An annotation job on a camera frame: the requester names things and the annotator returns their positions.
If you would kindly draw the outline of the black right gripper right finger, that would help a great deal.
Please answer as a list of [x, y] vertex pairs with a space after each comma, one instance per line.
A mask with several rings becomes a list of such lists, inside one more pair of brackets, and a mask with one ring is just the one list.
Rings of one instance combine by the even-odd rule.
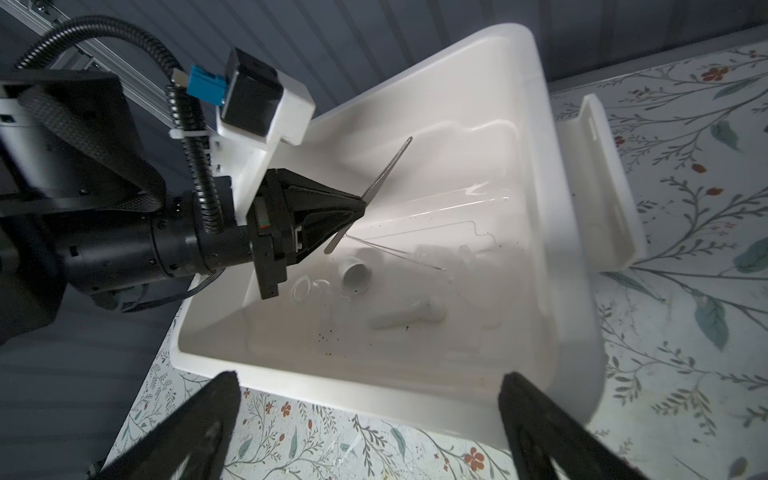
[[523, 375], [507, 374], [498, 408], [520, 479], [642, 479]]

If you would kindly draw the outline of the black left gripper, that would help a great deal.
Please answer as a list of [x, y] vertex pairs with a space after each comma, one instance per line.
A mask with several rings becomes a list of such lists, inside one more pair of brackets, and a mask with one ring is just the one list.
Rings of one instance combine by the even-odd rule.
[[[276, 194], [287, 190], [287, 202]], [[87, 295], [130, 286], [213, 274], [241, 264], [256, 271], [262, 294], [274, 297], [287, 279], [289, 255], [276, 239], [278, 223], [292, 210], [300, 227], [295, 264], [343, 227], [360, 219], [365, 201], [287, 169], [270, 169], [245, 225], [234, 204], [222, 203], [223, 230], [209, 233], [194, 192], [168, 200], [152, 213], [96, 210], [59, 219], [59, 266], [64, 281]]]

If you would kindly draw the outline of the white plastic storage bin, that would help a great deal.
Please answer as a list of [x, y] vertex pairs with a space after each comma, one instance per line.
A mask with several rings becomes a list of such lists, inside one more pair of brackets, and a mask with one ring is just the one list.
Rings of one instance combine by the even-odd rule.
[[[518, 372], [587, 423], [604, 389], [605, 348], [590, 274], [620, 271], [645, 236], [605, 110], [587, 94], [554, 119], [531, 31], [485, 28], [313, 120], [271, 160], [362, 193], [413, 141], [347, 234], [421, 252], [428, 269], [344, 238], [291, 266], [276, 297], [251, 264], [186, 301], [172, 365], [242, 385], [504, 447], [497, 398]], [[356, 295], [339, 263], [373, 276]], [[290, 299], [301, 276], [327, 279], [322, 303]], [[378, 312], [438, 297], [439, 323], [374, 330]]]

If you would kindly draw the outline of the metal tweezers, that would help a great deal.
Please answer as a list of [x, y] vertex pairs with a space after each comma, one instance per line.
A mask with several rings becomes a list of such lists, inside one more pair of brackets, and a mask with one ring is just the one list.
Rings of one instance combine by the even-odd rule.
[[[364, 192], [361, 199], [365, 202], [366, 205], [369, 205], [377, 193], [382, 188], [384, 182], [387, 180], [389, 175], [391, 174], [394, 167], [397, 165], [398, 161], [401, 159], [401, 157], [404, 155], [408, 147], [411, 145], [413, 141], [413, 137], [410, 136], [406, 139], [406, 141], [403, 143], [403, 145], [399, 148], [397, 153], [394, 155], [394, 157], [390, 160], [390, 162], [385, 166], [385, 168], [382, 170], [380, 175], [374, 180], [374, 182], [369, 186], [369, 188]], [[347, 234], [347, 232], [350, 230], [350, 228], [354, 225], [354, 222], [350, 223], [349, 225], [343, 227], [340, 229], [336, 235], [330, 240], [330, 242], [327, 244], [327, 246], [324, 248], [323, 253], [326, 255], [330, 255], [338, 246], [338, 244], [342, 241], [344, 236]]]

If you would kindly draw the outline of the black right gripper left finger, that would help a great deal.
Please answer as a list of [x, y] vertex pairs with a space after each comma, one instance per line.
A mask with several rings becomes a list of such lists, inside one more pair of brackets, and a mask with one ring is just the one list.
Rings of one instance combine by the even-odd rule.
[[218, 479], [241, 401], [237, 374], [210, 380], [97, 479]]

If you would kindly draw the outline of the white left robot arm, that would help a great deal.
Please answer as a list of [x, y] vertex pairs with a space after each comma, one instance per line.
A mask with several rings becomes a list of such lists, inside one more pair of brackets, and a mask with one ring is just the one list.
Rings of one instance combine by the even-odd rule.
[[223, 229], [171, 196], [141, 153], [119, 78], [105, 72], [1, 75], [1, 337], [51, 324], [68, 287], [108, 310], [134, 286], [193, 275], [202, 286], [251, 263], [263, 298], [287, 269], [365, 212], [365, 201], [270, 169], [243, 222], [228, 178]]

